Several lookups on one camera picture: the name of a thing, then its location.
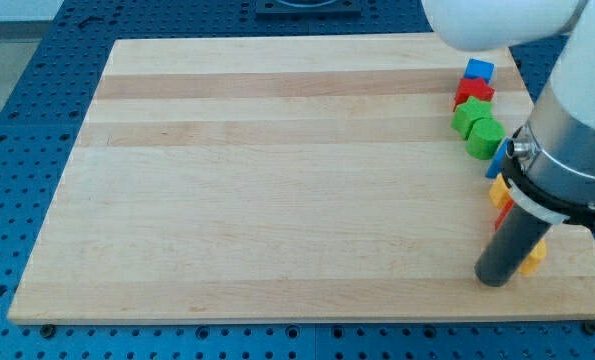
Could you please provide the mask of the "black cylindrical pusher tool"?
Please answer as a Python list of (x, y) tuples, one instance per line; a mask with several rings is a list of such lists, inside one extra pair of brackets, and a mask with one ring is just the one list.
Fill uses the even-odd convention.
[(479, 281), (491, 287), (504, 286), (551, 227), (512, 205), (475, 264)]

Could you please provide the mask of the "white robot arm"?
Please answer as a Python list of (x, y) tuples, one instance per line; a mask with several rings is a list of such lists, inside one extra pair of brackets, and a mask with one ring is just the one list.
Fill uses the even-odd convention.
[(595, 232), (595, 0), (423, 0), (422, 6), (433, 31), (462, 51), (568, 37), (500, 164), (513, 205), (475, 273), (488, 286), (503, 286), (552, 226)]

